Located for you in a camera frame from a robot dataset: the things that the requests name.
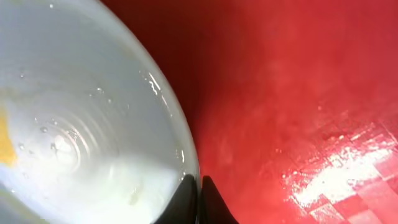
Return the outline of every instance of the white plate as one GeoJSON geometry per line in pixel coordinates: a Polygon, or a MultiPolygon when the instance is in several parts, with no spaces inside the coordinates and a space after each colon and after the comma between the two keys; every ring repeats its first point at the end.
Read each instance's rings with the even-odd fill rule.
{"type": "Polygon", "coordinates": [[[169,84],[97,1],[0,1],[0,107],[2,222],[149,223],[200,176],[169,84]]]}

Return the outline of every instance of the yellow spot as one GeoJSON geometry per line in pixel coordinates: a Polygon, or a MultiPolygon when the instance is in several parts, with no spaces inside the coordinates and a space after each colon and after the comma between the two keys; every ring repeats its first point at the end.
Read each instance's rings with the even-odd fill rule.
{"type": "Polygon", "coordinates": [[[0,162],[12,166],[16,159],[17,154],[8,135],[7,113],[0,108],[0,162]]]}

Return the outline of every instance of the red tablecloth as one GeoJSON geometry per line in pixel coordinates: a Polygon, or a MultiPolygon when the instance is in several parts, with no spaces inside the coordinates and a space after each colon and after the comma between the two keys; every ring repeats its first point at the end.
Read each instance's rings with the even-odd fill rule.
{"type": "Polygon", "coordinates": [[[398,222],[397,1],[104,2],[239,222],[398,222]]]}

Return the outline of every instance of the black object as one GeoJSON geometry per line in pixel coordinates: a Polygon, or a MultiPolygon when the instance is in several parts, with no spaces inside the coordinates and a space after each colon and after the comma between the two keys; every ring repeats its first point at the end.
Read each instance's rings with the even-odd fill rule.
{"type": "Polygon", "coordinates": [[[164,213],[154,224],[236,224],[216,185],[208,176],[202,180],[201,193],[195,178],[186,175],[164,213]]]}

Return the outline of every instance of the food residue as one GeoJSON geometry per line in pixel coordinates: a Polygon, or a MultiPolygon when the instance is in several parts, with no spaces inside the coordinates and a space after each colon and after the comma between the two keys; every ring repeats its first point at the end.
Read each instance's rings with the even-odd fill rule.
{"type": "Polygon", "coordinates": [[[0,162],[12,166],[16,159],[17,154],[8,135],[7,113],[0,107],[0,162]]]}

